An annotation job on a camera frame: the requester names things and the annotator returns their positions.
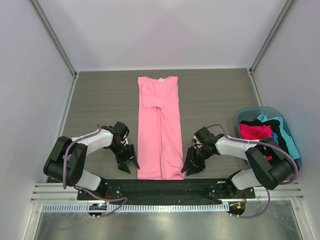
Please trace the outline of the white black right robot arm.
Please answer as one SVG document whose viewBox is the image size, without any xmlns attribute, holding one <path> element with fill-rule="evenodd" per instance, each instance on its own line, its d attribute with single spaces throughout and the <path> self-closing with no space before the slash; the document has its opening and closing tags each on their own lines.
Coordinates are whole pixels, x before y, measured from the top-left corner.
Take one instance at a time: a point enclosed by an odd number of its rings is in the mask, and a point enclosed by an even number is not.
<svg viewBox="0 0 320 240">
<path fill-rule="evenodd" d="M 239 170 L 225 180 L 226 194 L 237 198 L 244 190 L 262 186 L 274 190 L 288 185 L 298 177 L 299 169 L 293 158 L 271 137 L 245 140 L 227 135 L 214 135 L 202 127 L 193 137 L 181 172 L 188 176 L 206 168 L 206 160 L 214 155 L 233 156 L 246 160 L 250 168 Z"/>
</svg>

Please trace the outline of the teal plastic laundry basket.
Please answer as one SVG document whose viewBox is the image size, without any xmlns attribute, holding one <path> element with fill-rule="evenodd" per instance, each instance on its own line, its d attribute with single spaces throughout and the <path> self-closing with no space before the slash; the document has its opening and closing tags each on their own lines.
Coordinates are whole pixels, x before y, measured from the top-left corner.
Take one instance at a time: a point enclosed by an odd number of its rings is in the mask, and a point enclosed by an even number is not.
<svg viewBox="0 0 320 240">
<path fill-rule="evenodd" d="M 245 140 L 271 137 L 297 164 L 302 167 L 298 148 L 283 115 L 272 107 L 247 107 L 236 114 L 238 134 Z"/>
</svg>

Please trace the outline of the magenta t shirt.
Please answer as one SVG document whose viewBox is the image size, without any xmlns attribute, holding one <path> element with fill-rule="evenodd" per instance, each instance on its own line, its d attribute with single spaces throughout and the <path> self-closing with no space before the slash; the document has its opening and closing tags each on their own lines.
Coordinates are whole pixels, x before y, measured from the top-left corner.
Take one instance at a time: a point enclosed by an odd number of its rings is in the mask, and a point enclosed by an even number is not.
<svg viewBox="0 0 320 240">
<path fill-rule="evenodd" d="M 263 140 L 266 137 L 273 138 L 272 129 L 268 125 L 239 125 L 239 135 L 245 140 Z"/>
</svg>

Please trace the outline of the aluminium corner post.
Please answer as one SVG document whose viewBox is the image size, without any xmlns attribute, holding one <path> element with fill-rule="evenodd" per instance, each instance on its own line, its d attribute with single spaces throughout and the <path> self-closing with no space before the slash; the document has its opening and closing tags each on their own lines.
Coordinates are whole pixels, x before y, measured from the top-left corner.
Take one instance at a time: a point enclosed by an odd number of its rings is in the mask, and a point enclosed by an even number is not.
<svg viewBox="0 0 320 240">
<path fill-rule="evenodd" d="M 271 45 L 272 41 L 276 37 L 277 33 L 279 32 L 282 24 L 285 22 L 286 17 L 289 15 L 291 9 L 295 5 L 296 0 L 286 0 L 283 7 L 281 8 L 274 24 L 271 27 L 265 41 L 262 44 L 255 60 L 252 63 L 252 66 L 249 68 L 249 72 L 253 74 L 257 69 L 258 65 L 260 64 L 262 58 L 264 57 L 265 53 L 267 52 L 269 46 Z"/>
<path fill-rule="evenodd" d="M 56 50 L 58 51 L 59 55 L 61 56 L 62 60 L 64 61 L 66 67 L 68 68 L 69 72 L 71 73 L 72 77 L 75 79 L 77 77 L 77 71 L 73 67 L 69 57 L 67 56 L 66 51 L 64 50 L 58 36 L 56 35 L 49 19 L 47 18 L 42 6 L 40 5 L 38 0 L 30 0 L 30 4 L 32 5 L 35 13 L 39 17 L 44 29 L 48 33 L 50 39 L 52 40 Z"/>
</svg>

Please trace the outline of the turquoise t shirt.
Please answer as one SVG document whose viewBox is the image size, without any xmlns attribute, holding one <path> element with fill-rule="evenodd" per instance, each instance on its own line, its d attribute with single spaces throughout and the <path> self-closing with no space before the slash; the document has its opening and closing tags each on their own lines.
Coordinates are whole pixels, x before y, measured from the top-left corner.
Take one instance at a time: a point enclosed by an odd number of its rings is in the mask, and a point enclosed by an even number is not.
<svg viewBox="0 0 320 240">
<path fill-rule="evenodd" d="M 293 138 L 285 131 L 284 129 L 284 120 L 282 117 L 276 116 L 273 118 L 268 118 L 265 114 L 260 114 L 257 119 L 261 121 L 262 123 L 273 121 L 275 120 L 275 123 L 279 123 L 279 131 L 282 136 L 282 138 L 285 140 L 289 155 L 295 160 L 300 158 L 300 154 L 298 152 L 298 149 L 294 143 Z"/>
</svg>

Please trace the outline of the aluminium front frame rail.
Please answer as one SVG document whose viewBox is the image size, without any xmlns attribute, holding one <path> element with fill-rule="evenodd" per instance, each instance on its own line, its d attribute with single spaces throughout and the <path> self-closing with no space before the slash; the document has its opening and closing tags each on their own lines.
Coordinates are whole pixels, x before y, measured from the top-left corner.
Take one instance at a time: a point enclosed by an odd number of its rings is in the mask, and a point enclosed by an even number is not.
<svg viewBox="0 0 320 240">
<path fill-rule="evenodd" d="M 183 181 L 108 179 L 97 190 L 84 191 L 79 186 L 63 188 L 62 184 L 49 182 L 35 185 L 33 203 L 63 203 L 73 201 L 115 200 L 121 203 L 127 198 L 129 205 L 210 205 L 219 201 L 250 201 L 254 199 L 289 200 L 302 199 L 300 185 L 295 182 L 279 185 L 274 190 L 249 187 L 245 190 L 229 189 L 221 178 L 196 178 Z"/>
</svg>

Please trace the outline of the right aluminium corner post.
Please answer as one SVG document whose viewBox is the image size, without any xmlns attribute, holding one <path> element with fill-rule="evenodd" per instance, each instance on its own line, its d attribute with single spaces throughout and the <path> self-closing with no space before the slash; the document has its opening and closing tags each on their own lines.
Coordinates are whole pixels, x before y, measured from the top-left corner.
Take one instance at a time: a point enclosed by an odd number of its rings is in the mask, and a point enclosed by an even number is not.
<svg viewBox="0 0 320 240">
<path fill-rule="evenodd" d="M 283 7 L 281 8 L 274 24 L 271 27 L 265 41 L 262 44 L 255 60 L 252 63 L 252 66 L 249 68 L 249 72 L 253 74 L 257 69 L 258 65 L 260 64 L 262 58 L 264 57 L 265 53 L 267 52 L 269 46 L 271 45 L 272 41 L 276 37 L 277 33 L 279 32 L 282 24 L 285 22 L 286 17 L 289 15 L 291 9 L 295 5 L 296 0 L 286 0 Z"/>
</svg>

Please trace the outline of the blue t shirt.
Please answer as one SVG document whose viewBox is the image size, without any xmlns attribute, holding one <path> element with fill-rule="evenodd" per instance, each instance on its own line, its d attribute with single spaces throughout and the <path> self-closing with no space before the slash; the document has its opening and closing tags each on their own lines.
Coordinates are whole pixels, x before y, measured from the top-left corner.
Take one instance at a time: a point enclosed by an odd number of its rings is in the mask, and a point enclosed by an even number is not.
<svg viewBox="0 0 320 240">
<path fill-rule="evenodd" d="M 282 139 L 282 135 L 279 133 L 276 133 L 276 132 L 272 132 L 272 137 L 273 137 L 273 140 L 278 144 L 280 145 L 280 142 L 281 142 L 281 139 Z"/>
</svg>

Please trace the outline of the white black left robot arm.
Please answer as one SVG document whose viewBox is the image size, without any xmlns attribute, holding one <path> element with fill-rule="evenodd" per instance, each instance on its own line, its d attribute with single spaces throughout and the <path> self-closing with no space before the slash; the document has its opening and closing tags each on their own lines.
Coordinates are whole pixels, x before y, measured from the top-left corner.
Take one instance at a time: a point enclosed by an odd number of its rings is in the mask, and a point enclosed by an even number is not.
<svg viewBox="0 0 320 240">
<path fill-rule="evenodd" d="M 87 189 L 95 200 L 102 199 L 107 192 L 106 180 L 85 170 L 88 155 L 99 149 L 109 149 L 115 156 L 117 168 L 130 173 L 127 163 L 140 168 L 135 148 L 128 141 L 129 128 L 122 122 L 113 126 L 98 126 L 98 129 L 79 137 L 60 136 L 47 158 L 43 173 L 62 183 L 65 189 L 78 187 Z"/>
</svg>

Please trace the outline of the light pink t shirt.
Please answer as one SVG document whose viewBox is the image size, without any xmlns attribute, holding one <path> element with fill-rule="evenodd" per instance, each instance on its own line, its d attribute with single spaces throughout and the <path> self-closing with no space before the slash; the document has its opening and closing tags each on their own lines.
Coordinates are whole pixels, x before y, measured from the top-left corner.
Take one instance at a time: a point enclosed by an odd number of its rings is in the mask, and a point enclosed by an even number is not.
<svg viewBox="0 0 320 240">
<path fill-rule="evenodd" d="M 137 80 L 139 88 L 137 162 L 139 180 L 185 178 L 178 77 Z"/>
</svg>

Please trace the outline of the left aluminium corner post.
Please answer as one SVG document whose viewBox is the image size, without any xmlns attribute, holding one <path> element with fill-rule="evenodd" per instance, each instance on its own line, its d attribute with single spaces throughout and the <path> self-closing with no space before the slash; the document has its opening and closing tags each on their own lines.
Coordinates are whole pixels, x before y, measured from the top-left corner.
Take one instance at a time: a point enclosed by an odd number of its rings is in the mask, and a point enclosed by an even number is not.
<svg viewBox="0 0 320 240">
<path fill-rule="evenodd" d="M 73 67 L 69 57 L 67 56 L 66 51 L 64 50 L 58 36 L 56 35 L 49 19 L 47 18 L 42 6 L 40 5 L 38 0 L 30 0 L 30 4 L 32 5 L 35 13 L 39 17 L 44 29 L 48 33 L 50 39 L 52 40 L 56 50 L 58 51 L 59 55 L 61 56 L 62 60 L 64 61 L 66 67 L 68 68 L 69 72 L 71 73 L 72 77 L 75 79 L 77 77 L 77 71 Z"/>
</svg>

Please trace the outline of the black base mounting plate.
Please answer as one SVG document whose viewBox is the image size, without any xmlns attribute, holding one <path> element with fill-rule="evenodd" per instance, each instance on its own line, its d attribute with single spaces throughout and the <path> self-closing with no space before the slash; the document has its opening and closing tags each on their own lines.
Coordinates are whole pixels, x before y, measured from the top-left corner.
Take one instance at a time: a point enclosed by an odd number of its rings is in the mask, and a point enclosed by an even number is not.
<svg viewBox="0 0 320 240">
<path fill-rule="evenodd" d="M 90 191 L 103 199 L 127 198 L 127 205 L 195 206 L 214 205 L 219 200 L 254 199 L 252 187 L 237 190 L 224 178 L 186 178 L 184 180 L 105 179 Z"/>
</svg>

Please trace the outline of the black t shirt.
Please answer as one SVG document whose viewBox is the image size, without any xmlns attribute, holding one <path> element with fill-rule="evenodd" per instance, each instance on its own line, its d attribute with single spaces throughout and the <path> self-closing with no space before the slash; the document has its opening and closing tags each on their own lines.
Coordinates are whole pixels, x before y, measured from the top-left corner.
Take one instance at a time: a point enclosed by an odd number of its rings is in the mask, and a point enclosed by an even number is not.
<svg viewBox="0 0 320 240">
<path fill-rule="evenodd" d="M 288 153 L 301 169 L 301 157 L 294 143 L 293 138 L 285 131 L 282 117 L 267 119 L 265 115 L 260 115 L 253 121 L 242 120 L 239 127 L 239 134 L 245 140 L 263 140 L 271 137 L 275 142 Z"/>
</svg>

